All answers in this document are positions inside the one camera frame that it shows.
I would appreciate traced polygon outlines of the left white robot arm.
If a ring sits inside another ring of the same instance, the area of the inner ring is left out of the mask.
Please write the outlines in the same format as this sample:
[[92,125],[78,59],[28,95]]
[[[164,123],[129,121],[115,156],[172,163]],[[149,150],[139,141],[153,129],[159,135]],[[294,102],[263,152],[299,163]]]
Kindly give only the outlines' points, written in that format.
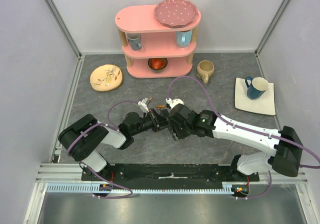
[[76,161],[82,162],[92,169],[92,175],[99,181],[110,175],[109,163],[96,150],[99,144],[106,144],[124,150],[133,142],[133,136],[152,130],[159,132],[166,129],[169,112],[164,109],[159,113],[149,109],[143,116],[129,112],[117,128],[99,122],[92,114],[87,114],[68,126],[59,136],[58,141],[67,153]]

